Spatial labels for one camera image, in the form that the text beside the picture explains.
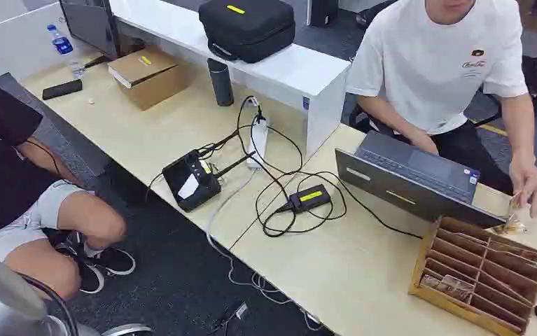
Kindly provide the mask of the person's right hand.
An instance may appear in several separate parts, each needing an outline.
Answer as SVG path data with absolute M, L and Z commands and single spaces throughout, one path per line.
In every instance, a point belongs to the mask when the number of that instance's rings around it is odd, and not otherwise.
M 405 135 L 413 146 L 416 146 L 423 151 L 439 155 L 438 147 L 427 133 L 417 129 L 416 131 L 410 131 Z

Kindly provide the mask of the person's left hand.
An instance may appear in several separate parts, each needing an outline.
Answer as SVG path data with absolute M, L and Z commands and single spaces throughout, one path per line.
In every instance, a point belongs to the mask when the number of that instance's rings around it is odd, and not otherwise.
M 521 207 L 530 204 L 530 217 L 537 217 L 537 166 L 534 157 L 513 155 L 509 166 L 513 191 Z

